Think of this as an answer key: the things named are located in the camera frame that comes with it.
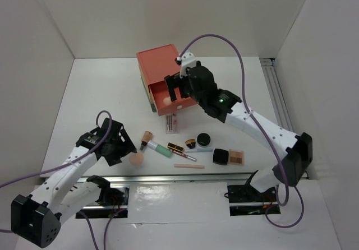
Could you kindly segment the pink concealer stick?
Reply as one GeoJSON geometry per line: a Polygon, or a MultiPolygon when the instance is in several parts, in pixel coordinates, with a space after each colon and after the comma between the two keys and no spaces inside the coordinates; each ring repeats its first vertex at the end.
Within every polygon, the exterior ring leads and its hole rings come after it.
{"type": "Polygon", "coordinates": [[[193,165],[193,164],[174,164],[175,168],[183,168],[183,169],[204,169],[204,165],[193,165]]]}

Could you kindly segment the coral red top drawer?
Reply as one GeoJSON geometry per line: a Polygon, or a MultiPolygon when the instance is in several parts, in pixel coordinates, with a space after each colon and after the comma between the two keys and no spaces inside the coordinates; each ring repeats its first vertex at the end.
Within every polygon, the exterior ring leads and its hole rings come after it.
{"type": "Polygon", "coordinates": [[[180,71],[180,67],[175,63],[178,51],[174,44],[144,50],[136,53],[136,56],[138,64],[145,75],[151,97],[157,109],[157,115],[174,113],[180,109],[196,105],[196,102],[191,98],[181,98],[179,89],[175,89],[177,100],[174,103],[169,106],[165,106],[163,103],[163,99],[169,97],[164,78],[180,71]]]}

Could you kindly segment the black gold lipstick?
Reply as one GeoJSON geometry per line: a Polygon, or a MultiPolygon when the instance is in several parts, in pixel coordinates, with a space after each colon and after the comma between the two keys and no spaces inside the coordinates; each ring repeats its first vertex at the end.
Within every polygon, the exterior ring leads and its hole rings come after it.
{"type": "Polygon", "coordinates": [[[174,151],[177,151],[177,152],[181,152],[183,153],[185,151],[184,147],[180,146],[180,145],[177,145],[175,143],[171,143],[169,142],[167,144],[167,148],[170,149],[170,150],[174,150],[174,151]]]}

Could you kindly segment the peach teardrop makeup sponge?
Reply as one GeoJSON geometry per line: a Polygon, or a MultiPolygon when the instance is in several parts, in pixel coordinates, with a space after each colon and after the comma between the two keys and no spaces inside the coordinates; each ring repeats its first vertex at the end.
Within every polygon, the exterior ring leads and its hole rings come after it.
{"type": "Polygon", "coordinates": [[[171,98],[170,97],[166,97],[163,99],[163,103],[165,106],[169,106],[172,104],[171,98]]]}

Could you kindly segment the round peach powder puff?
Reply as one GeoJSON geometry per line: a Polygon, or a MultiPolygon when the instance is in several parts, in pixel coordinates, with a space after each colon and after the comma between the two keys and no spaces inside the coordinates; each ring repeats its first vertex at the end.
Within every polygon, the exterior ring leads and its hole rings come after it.
{"type": "Polygon", "coordinates": [[[135,166],[140,166],[144,162],[144,155],[141,152],[134,153],[130,156],[130,163],[135,166]]]}

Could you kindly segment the light blue mascara tube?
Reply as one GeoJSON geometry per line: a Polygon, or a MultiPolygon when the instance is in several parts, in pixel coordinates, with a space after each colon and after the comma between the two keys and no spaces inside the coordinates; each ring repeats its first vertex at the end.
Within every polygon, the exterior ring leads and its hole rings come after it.
{"type": "Polygon", "coordinates": [[[198,149],[186,149],[185,152],[186,153],[191,153],[191,152],[213,152],[214,149],[212,148],[198,148],[198,149]]]}

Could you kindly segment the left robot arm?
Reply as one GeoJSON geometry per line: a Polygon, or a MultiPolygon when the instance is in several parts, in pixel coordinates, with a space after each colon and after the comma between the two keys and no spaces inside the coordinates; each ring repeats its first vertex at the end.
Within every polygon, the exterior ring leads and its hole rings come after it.
{"type": "Polygon", "coordinates": [[[78,180],[101,158],[114,166],[136,151],[123,124],[105,119],[100,127],[78,139],[61,169],[27,196],[18,195],[12,201],[11,232],[45,248],[83,207],[91,203],[120,207],[125,194],[112,188],[105,178],[92,175],[83,183],[78,180]]]}

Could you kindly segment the dark red lip pencil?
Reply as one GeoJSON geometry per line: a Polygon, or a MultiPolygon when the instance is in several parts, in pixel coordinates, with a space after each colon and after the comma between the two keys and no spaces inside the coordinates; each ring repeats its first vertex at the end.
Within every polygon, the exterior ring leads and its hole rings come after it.
{"type": "Polygon", "coordinates": [[[191,161],[197,161],[196,158],[194,158],[194,157],[192,157],[192,156],[189,156],[189,155],[187,155],[187,154],[184,154],[184,153],[182,153],[182,152],[178,152],[178,151],[173,151],[173,150],[172,150],[172,153],[173,153],[173,154],[176,154],[176,155],[178,155],[178,156],[180,156],[180,157],[183,157],[183,158],[185,158],[185,159],[189,159],[189,160],[191,160],[191,161]]]}

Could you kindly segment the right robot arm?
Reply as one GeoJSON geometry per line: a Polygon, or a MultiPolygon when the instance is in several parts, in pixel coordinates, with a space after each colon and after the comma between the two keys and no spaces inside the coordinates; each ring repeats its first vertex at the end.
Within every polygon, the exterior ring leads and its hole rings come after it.
{"type": "Polygon", "coordinates": [[[254,110],[228,90],[217,87],[213,74],[204,66],[189,69],[187,75],[176,73],[164,78],[171,101],[178,89],[183,98],[192,98],[204,112],[222,123],[246,133],[254,140],[275,150],[279,162],[272,168],[258,170],[245,186],[245,195],[258,200],[269,188],[280,183],[295,187],[312,162],[312,137],[304,132],[288,131],[254,110]]]}

